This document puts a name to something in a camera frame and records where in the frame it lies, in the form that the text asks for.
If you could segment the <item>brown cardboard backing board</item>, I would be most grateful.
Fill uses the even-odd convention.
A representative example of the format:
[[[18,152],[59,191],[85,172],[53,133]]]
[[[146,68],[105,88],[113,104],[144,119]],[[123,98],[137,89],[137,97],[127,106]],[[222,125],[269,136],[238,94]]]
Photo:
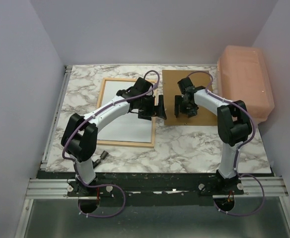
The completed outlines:
[[[181,91],[177,82],[187,77],[191,70],[163,70],[162,88],[164,108],[167,120],[165,125],[192,125],[192,126],[216,126],[217,117],[206,108],[199,106],[198,114],[188,118],[187,115],[180,113],[178,117],[174,115],[175,96],[180,95]]]

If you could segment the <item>white photo paper sheet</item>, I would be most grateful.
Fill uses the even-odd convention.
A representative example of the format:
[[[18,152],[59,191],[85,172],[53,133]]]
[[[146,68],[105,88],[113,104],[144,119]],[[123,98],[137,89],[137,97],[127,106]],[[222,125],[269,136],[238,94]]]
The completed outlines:
[[[103,79],[97,107],[110,102],[118,90],[128,89],[136,81],[132,79]],[[120,141],[152,143],[152,134],[155,119],[138,118],[136,110],[118,117],[98,133],[99,141]]]

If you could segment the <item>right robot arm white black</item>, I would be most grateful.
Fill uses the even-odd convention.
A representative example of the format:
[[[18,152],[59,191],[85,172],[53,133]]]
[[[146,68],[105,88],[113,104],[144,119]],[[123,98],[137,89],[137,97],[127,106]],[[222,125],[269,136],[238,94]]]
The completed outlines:
[[[196,87],[189,77],[177,82],[181,94],[175,96],[174,114],[198,114],[203,107],[216,115],[217,132],[223,142],[221,163],[217,170],[221,178],[215,181],[215,190],[226,194],[232,189],[231,178],[237,176],[240,149],[255,135],[255,123],[243,101],[230,101],[222,98],[204,86]]]

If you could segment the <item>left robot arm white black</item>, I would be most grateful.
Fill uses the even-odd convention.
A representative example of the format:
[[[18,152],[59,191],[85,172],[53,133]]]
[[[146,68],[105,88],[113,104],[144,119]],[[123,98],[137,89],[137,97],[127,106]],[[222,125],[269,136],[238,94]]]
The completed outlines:
[[[138,78],[133,86],[117,91],[115,97],[104,106],[86,116],[73,114],[61,139],[62,157],[73,163],[76,177],[80,181],[79,190],[86,196],[96,191],[92,155],[96,150],[98,133],[112,121],[137,110],[139,119],[153,117],[167,119],[164,98],[154,96],[158,84]]]

